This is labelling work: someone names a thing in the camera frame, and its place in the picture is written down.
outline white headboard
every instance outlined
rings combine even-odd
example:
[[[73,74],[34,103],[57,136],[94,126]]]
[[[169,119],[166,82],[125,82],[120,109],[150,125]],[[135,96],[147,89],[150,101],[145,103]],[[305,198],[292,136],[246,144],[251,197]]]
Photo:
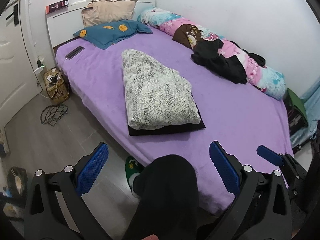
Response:
[[[84,28],[81,11],[89,4],[90,0],[69,5],[46,16],[47,27],[51,46],[55,47],[74,38],[73,34]],[[154,0],[138,0],[133,11],[132,20],[137,20],[144,9],[155,6]]]

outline white door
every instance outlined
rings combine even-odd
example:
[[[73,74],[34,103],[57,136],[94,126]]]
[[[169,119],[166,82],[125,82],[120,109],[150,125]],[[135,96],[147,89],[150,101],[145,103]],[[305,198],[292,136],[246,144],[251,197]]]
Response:
[[[21,32],[20,0],[0,16],[0,127],[42,91],[33,73]]]

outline silver screw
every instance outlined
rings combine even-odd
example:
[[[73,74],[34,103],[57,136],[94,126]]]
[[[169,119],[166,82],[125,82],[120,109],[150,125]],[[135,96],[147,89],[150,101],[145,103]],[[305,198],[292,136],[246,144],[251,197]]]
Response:
[[[249,165],[246,165],[246,166],[244,166],[243,168],[244,168],[244,170],[247,171],[247,172],[251,172],[251,171],[252,171],[252,167],[249,166]]]
[[[281,172],[279,170],[275,170],[275,175],[280,177],[281,176]]]
[[[72,171],[72,170],[73,170],[73,167],[72,167],[72,166],[67,166],[67,167],[64,168],[64,171],[65,171],[65,172],[70,172],[70,171]]]
[[[40,176],[42,174],[42,171],[41,170],[37,170],[36,171],[36,176]]]

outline green slipper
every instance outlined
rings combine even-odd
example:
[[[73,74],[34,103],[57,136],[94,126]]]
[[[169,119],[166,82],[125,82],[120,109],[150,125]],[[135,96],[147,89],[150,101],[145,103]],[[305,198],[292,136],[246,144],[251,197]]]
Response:
[[[143,169],[144,167],[132,156],[129,156],[125,160],[125,176],[127,178],[132,195],[136,198],[139,198],[139,196],[133,191],[132,185],[134,179],[143,171]]]

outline mattress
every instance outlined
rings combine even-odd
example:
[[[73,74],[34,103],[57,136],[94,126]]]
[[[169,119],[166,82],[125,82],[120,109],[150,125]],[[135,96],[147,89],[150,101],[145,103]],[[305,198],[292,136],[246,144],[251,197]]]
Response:
[[[219,141],[228,154],[256,171],[271,173],[276,167],[259,157],[256,149],[265,145],[275,152],[293,155],[286,109],[283,101],[261,93],[249,83],[232,82],[195,64],[192,51],[172,41],[155,28],[154,34],[137,34],[106,50],[83,39],[59,47],[58,66],[68,76],[73,90],[103,127],[144,166],[154,159],[177,154],[194,167],[200,206],[220,215],[234,199],[209,157],[212,141]],[[65,56],[78,46],[85,49],[68,60]],[[203,130],[169,135],[128,134],[121,53],[136,49],[176,69],[192,85],[192,95],[206,125]]]

